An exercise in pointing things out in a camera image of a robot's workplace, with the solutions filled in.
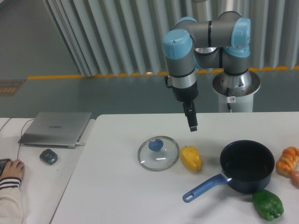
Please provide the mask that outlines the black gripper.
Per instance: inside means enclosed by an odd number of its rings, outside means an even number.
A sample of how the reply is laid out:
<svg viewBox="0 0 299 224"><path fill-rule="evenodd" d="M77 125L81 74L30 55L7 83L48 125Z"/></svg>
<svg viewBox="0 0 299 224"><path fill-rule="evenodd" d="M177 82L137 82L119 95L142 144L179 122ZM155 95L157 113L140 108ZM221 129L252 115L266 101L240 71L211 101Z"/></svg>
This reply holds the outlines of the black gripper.
<svg viewBox="0 0 299 224"><path fill-rule="evenodd" d="M176 88L172 87L175 99L177 101L183 102L183 109L185 116L188 120L188 125L191 132L197 131L198 121L197 114L193 100L198 96L198 85L194 83L192 86L187 88Z"/></svg>

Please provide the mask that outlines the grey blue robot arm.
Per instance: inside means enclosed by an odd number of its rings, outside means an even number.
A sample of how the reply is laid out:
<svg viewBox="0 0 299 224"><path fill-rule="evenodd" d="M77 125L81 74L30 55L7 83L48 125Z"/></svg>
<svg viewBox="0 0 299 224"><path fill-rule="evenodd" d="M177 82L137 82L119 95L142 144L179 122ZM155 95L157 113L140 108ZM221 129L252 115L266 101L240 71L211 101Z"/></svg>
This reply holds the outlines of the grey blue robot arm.
<svg viewBox="0 0 299 224"><path fill-rule="evenodd" d="M250 112L259 78L249 70L251 21L235 11L213 21L183 17L163 37L163 52L169 75L165 84L183 105L191 131L197 130L194 100L198 96L196 71L218 69L213 89L222 112Z"/></svg>

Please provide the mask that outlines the white striped sleeve forearm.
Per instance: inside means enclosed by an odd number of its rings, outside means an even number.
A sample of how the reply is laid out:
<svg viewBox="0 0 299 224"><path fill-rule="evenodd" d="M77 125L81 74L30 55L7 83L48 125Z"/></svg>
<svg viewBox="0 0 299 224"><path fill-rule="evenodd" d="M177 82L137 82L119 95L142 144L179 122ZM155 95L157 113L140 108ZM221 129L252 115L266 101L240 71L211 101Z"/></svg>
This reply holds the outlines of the white striped sleeve forearm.
<svg viewBox="0 0 299 224"><path fill-rule="evenodd" d="M21 224L23 221L21 179L7 177L0 181L0 223Z"/></svg>

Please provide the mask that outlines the person's hand on mouse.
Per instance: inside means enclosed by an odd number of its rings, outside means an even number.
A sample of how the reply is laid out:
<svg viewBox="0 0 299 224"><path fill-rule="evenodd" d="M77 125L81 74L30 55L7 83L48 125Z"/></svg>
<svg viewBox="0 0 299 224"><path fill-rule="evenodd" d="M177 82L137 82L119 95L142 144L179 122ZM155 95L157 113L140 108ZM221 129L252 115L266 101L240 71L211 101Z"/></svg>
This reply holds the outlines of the person's hand on mouse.
<svg viewBox="0 0 299 224"><path fill-rule="evenodd" d="M19 178L23 179L25 172L25 164L21 160L8 161L4 167L4 170L0 176L0 179L5 178Z"/></svg>

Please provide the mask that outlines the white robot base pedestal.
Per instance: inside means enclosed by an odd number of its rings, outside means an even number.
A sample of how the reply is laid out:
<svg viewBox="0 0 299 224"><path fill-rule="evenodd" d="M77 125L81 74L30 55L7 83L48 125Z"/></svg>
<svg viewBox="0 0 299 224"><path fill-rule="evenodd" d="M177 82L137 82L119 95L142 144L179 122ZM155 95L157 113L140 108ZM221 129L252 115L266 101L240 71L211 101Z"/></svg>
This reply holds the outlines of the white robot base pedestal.
<svg viewBox="0 0 299 224"><path fill-rule="evenodd" d="M260 78L250 70L238 76L221 72L213 79L219 112L252 112L254 95L259 88Z"/></svg>

